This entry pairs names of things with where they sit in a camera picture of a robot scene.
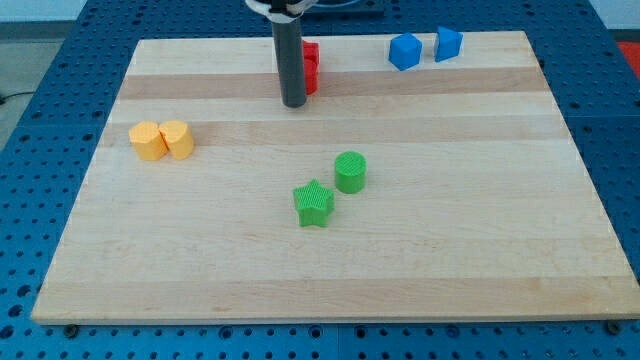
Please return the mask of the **white rod mount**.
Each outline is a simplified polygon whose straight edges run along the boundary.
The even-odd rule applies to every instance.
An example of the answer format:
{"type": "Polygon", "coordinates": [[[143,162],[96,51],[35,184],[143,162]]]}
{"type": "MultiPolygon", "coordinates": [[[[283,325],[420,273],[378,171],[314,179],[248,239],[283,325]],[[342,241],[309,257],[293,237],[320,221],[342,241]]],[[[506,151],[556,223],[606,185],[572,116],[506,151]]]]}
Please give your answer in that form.
{"type": "Polygon", "coordinates": [[[245,4],[272,23],[288,24],[313,7],[316,0],[245,0],[245,4]]]}

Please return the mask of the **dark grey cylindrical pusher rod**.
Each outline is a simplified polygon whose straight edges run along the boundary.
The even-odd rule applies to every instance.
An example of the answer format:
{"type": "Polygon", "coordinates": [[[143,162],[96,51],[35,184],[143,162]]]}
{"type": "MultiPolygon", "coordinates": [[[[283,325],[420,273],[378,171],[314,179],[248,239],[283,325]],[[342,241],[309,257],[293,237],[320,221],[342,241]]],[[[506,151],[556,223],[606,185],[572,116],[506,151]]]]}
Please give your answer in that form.
{"type": "Polygon", "coordinates": [[[300,20],[273,23],[272,35],[282,103],[299,108],[307,100],[300,20]]]}

